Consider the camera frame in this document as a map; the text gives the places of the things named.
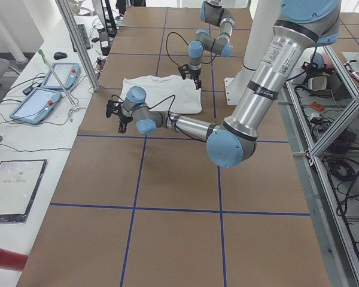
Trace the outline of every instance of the black computer mouse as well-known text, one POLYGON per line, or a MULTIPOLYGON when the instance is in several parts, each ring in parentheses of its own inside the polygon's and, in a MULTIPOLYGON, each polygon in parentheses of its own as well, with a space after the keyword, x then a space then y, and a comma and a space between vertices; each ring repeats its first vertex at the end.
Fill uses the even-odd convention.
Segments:
POLYGON ((60 59, 64 59, 66 58, 68 55, 64 52, 55 52, 55 54, 53 55, 53 58, 55 60, 60 60, 60 59))

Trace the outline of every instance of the folded cloth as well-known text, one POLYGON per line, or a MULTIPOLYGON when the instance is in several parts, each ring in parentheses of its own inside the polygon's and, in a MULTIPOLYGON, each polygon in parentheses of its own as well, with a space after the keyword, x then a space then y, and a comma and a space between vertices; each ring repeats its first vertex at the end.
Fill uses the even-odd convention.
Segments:
MULTIPOLYGON (((146 91, 146 103, 154 106, 171 95, 175 95, 171 112, 177 114, 198 114, 202 110, 201 90, 196 90, 193 80, 182 80, 180 76, 171 75, 165 78, 144 76, 136 79, 124 79, 121 98, 125 99, 126 93, 133 86, 138 86, 146 91)), ((169 98, 151 111, 167 111, 173 98, 169 98)))

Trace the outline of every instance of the white table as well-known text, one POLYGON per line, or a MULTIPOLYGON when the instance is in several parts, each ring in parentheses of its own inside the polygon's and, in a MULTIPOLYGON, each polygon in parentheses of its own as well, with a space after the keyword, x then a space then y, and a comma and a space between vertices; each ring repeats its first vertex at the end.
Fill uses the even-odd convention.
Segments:
MULTIPOLYGON (((85 24, 89 35, 94 19, 96 19, 96 17, 77 17, 76 22, 78 24, 85 24)), ((92 36, 97 36, 97 32, 94 31, 92 36)), ((91 42, 91 44, 93 47, 87 51, 91 62, 94 63, 96 58, 100 56, 99 53, 101 53, 101 49, 99 47, 99 42, 95 44, 91 42)), ((78 54, 73 52, 69 33, 63 20, 56 25, 50 37, 41 46, 41 49, 50 63, 80 63, 78 54), (63 60, 55 61, 53 59, 53 54, 57 51, 66 52, 68 57, 63 60)), ((18 77, 14 85, 33 78, 40 72, 48 72, 48 67, 43 63, 41 56, 36 54, 29 62, 26 69, 18 77)), ((85 71, 82 69, 80 76, 85 74, 85 71)), ((30 83, 31 82, 10 91, 6 99, 24 99, 25 95, 22 93, 22 90, 30 83)), ((92 96, 92 88, 86 77, 72 94, 79 99, 80 107, 85 108, 88 106, 92 96)), ((0 104, 0 113, 4 115, 6 120, 11 120, 9 114, 14 110, 17 104, 17 102, 9 101, 0 104)), ((62 99, 61 102, 56 105, 46 121, 53 123, 65 122, 70 108, 71 105, 69 100, 67 98, 62 99)), ((42 124, 39 126, 33 126, 31 124, 0 124, 0 134, 3 137, 1 143, 13 146, 19 150, 71 148, 85 112, 86 109, 75 111, 72 116, 73 122, 67 121, 63 126, 55 126, 52 124, 42 124)), ((0 224, 0 248, 23 254, 30 253, 68 155, 69 151, 17 152, 7 147, 0 146, 0 162, 2 160, 48 160, 45 174, 38 188, 35 201, 26 223, 0 224)), ((16 286, 20 275, 21 272, 0 269, 0 287, 16 286)))

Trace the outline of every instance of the red cylinder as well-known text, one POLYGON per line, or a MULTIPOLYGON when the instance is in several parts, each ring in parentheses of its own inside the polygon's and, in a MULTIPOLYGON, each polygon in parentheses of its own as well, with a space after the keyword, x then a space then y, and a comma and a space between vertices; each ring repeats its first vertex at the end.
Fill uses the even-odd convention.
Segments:
POLYGON ((0 248, 0 268, 14 271, 23 271, 27 255, 0 248))

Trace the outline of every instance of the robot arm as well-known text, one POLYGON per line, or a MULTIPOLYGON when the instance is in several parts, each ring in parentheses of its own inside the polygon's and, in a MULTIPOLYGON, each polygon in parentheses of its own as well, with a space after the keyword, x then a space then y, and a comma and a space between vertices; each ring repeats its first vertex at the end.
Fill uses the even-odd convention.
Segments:
POLYGON ((186 75, 194 80, 196 90, 202 87, 199 75, 202 66, 202 53, 204 50, 212 52, 223 57, 230 56, 233 46, 230 44, 235 21, 232 14, 222 8, 221 0, 204 1, 201 7, 200 18, 203 22, 220 27, 220 33, 217 39, 211 37, 209 32, 204 29, 197 31, 194 41, 188 46, 189 63, 178 67, 183 79, 186 75))
MULTIPOLYGON (((338 36, 339 0, 283 0, 281 11, 263 60, 233 114, 221 125, 169 112, 151 112, 145 103, 146 93, 140 87, 129 90, 125 101, 117 104, 120 112, 115 113, 135 120, 142 135, 164 127, 205 141, 210 159, 221 167, 235 166, 251 157, 258 138, 258 125, 277 99, 302 51, 332 44, 338 36)), ((114 102, 110 101, 107 116, 114 107, 114 102)))

